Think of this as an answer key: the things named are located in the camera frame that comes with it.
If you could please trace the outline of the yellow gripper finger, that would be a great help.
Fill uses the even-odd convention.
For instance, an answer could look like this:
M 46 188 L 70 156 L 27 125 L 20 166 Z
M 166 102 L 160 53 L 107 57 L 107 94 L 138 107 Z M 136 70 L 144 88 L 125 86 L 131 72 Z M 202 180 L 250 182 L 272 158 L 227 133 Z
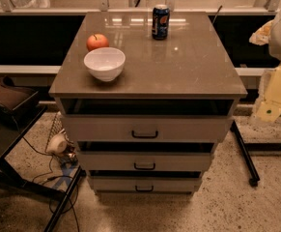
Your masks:
M 259 97 L 255 102 L 255 117 L 274 122 L 281 115 L 281 65 L 265 70 L 260 81 Z
M 268 21 L 263 26 L 261 26 L 256 32 L 254 32 L 250 36 L 249 41 L 255 45 L 267 44 L 269 41 L 271 26 L 272 20 Z

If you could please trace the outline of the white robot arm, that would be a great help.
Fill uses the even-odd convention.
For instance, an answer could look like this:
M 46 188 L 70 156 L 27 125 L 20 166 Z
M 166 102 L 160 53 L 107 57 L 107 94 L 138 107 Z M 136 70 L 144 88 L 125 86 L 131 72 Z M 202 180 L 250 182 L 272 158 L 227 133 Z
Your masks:
M 276 68 L 262 75 L 259 97 L 253 107 L 255 119 L 274 122 L 281 115 L 281 10 L 254 32 L 249 41 L 255 45 L 268 44 L 269 54 L 280 61 Z

